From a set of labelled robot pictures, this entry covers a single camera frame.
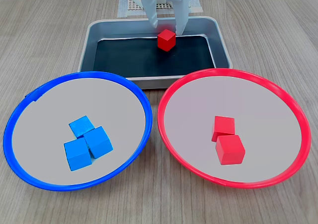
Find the tray rim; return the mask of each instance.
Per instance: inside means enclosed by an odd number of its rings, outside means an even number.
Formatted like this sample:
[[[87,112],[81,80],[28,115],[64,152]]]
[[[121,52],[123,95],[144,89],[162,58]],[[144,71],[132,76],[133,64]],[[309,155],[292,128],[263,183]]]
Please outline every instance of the tray rim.
[[[166,106],[170,100],[170,98],[173,96],[173,94],[181,88],[183,85],[187,84],[188,82],[191,82],[196,79],[200,79],[203,77],[210,77],[210,76],[230,76],[230,77],[237,77],[242,78],[251,82],[254,82],[258,85],[263,86],[264,88],[270,90],[275,95],[277,95],[285,104],[292,110],[294,115],[297,118],[297,121],[301,128],[301,134],[302,134],[302,142],[301,142],[301,148],[300,151],[295,158],[294,162],[281,174],[272,177],[267,180],[258,181],[258,182],[250,182],[250,183],[244,183],[244,182],[234,182],[234,181],[228,181],[221,178],[217,178],[211,175],[208,175],[199,169],[195,168],[191,164],[189,164],[187,161],[185,161],[173,148],[171,145],[167,134],[165,132],[164,127],[164,113]],[[226,187],[232,187],[232,188],[241,188],[241,189],[255,189],[255,188],[265,188],[270,187],[273,185],[276,185],[278,183],[281,183],[290,177],[292,177],[305,163],[307,160],[307,157],[309,155],[310,149],[311,149],[311,130],[309,126],[309,122],[301,109],[300,105],[295,101],[295,99],[288,94],[284,89],[276,85],[275,83],[271,82],[270,80],[267,80],[266,78],[260,77],[258,75],[235,70],[235,69],[205,69],[205,70],[199,70],[190,74],[187,74],[183,78],[177,80],[174,82],[163,94],[161,101],[158,106],[158,112],[157,112],[157,124],[158,124],[158,130],[160,133],[160,136],[162,138],[163,143],[168,148],[168,150],[171,152],[171,154],[187,169],[195,173],[196,175],[211,181],[216,184],[220,184],[222,186]]]
[[[130,156],[130,158],[123,163],[120,167],[115,169],[114,171],[104,175],[103,177],[100,177],[98,179],[80,183],[80,184],[74,184],[74,185],[57,185],[57,184],[51,184],[47,182],[43,182],[37,178],[34,178],[30,174],[28,174],[19,164],[18,160],[15,158],[13,147],[12,147],[12,136],[15,128],[15,124],[18,121],[20,115],[23,113],[23,111],[26,109],[26,107],[33,101],[37,101],[38,98],[40,98],[43,94],[45,94],[47,91],[52,89],[53,87],[70,81],[74,79],[83,79],[83,78],[97,78],[97,79],[104,79],[116,82],[127,89],[129,89],[140,101],[144,112],[145,112],[145,131],[143,134],[143,137],[141,138],[141,141],[137,147],[137,149],[134,151],[134,153]],[[17,105],[15,110],[12,112],[7,125],[5,127],[5,131],[3,134],[3,152],[4,156],[6,158],[6,161],[12,171],[23,181],[26,183],[35,186],[37,188],[41,188],[44,190],[49,191],[59,191],[59,192],[65,192],[65,191],[75,191],[80,189],[89,188],[95,185],[98,185],[102,182],[105,182],[120,172],[122,172],[124,169],[126,169],[142,152],[144,147],[146,146],[146,143],[150,137],[151,130],[153,126],[153,112],[151,109],[150,102],[148,98],[146,97],[145,93],[132,81],[127,80],[126,78],[111,74],[107,72],[98,72],[98,71],[88,71],[88,72],[80,72],[80,73],[73,73],[64,75],[58,78],[55,78],[40,87],[33,90],[31,93],[25,96],[25,98]]]
[[[220,39],[221,39],[221,43],[222,43],[222,48],[225,52],[225,55],[226,55],[226,58],[229,62],[229,65],[230,67],[227,68],[227,69],[233,69],[233,64],[232,64],[232,61],[230,59],[230,56],[229,56],[229,52],[225,46],[225,42],[224,42],[224,39],[223,39],[223,36],[222,36],[222,33],[221,33],[221,29],[219,27],[219,24],[217,23],[216,19],[212,18],[212,17],[209,17],[209,16],[189,16],[189,19],[196,19],[196,18],[202,18],[202,19],[207,19],[207,20],[211,20],[212,22],[215,23],[216,25],[216,28],[217,28],[217,31],[218,31],[218,34],[220,36]],[[84,44],[83,44],[83,49],[82,49],[82,53],[80,55],[80,60],[79,60],[79,66],[78,66],[78,70],[77,72],[80,72],[81,68],[82,68],[82,64],[83,64],[83,60],[84,60],[84,54],[86,52],[86,45],[87,45],[87,42],[88,42],[88,37],[89,37],[89,33],[90,33],[90,29],[95,25],[95,24],[98,24],[98,23],[102,23],[102,22],[124,22],[124,21],[146,21],[148,20],[147,18],[136,18],[136,19],[100,19],[100,20],[96,20],[92,23],[90,23],[88,25],[88,28],[86,30],[86,35],[85,35],[85,40],[84,40]],[[167,17],[167,18],[158,18],[158,20],[175,20],[174,17]],[[145,77],[127,77],[126,79],[130,80],[130,81],[145,81],[145,80],[170,80],[170,79],[180,79],[182,77],[184,77],[185,75],[178,75],[178,76],[175,76],[175,75],[172,75],[172,76],[145,76]]]

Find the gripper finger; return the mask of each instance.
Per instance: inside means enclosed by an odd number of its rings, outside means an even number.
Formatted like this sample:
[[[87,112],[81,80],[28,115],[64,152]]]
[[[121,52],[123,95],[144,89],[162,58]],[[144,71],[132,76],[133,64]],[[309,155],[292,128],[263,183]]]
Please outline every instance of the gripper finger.
[[[181,36],[189,20],[189,2],[190,0],[167,0],[172,2],[176,35]]]
[[[157,0],[141,0],[144,10],[148,17],[150,24],[156,28],[158,25],[157,19]]]

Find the wooden table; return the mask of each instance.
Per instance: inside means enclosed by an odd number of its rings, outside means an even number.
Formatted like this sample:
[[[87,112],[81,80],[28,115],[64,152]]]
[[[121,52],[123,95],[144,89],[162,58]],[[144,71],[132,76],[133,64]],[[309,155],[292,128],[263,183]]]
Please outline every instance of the wooden table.
[[[87,26],[116,18],[118,1],[0,0],[1,137],[27,93],[77,71]],[[150,140],[129,168],[103,184],[66,193],[34,188],[12,172],[2,151],[0,223],[317,223],[318,0],[200,2],[203,15],[218,21],[234,68],[277,83],[303,108],[313,139],[303,168],[258,190],[205,181],[164,146],[156,126],[164,91],[147,91],[154,112]]]

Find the black tray bottom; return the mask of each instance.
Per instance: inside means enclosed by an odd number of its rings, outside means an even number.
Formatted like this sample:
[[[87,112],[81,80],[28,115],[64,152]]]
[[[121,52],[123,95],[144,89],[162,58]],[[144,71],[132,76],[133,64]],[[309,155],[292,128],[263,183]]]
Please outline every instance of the black tray bottom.
[[[97,44],[94,71],[123,77],[186,75],[214,68],[206,39],[177,37],[169,52],[157,47],[157,39],[102,40]]]

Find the blue cube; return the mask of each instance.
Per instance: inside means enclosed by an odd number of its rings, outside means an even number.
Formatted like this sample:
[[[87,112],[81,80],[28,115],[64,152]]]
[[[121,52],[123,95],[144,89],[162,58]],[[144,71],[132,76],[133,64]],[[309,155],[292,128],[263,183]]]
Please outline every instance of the blue cube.
[[[69,126],[76,138],[82,138],[86,132],[95,128],[87,116],[83,116],[78,120],[69,123]]]
[[[113,150],[109,137],[101,126],[85,133],[84,139],[95,159]]]
[[[89,150],[84,138],[79,138],[65,143],[64,149],[71,171],[84,168],[92,164]]]

